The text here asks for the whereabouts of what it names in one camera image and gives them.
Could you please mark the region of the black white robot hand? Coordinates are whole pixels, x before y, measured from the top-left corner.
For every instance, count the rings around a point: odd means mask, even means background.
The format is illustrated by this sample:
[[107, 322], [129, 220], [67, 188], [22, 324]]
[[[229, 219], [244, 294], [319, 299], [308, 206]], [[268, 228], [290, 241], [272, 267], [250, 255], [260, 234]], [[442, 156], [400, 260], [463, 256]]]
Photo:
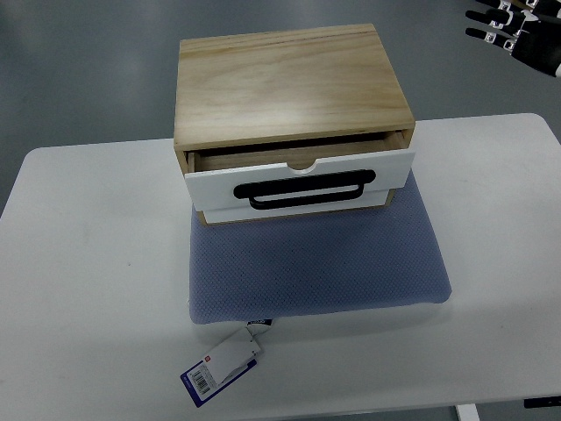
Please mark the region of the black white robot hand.
[[509, 53], [515, 60], [552, 77], [560, 76], [559, 1], [484, 1], [485, 12], [467, 11], [486, 30], [467, 28], [465, 34]]

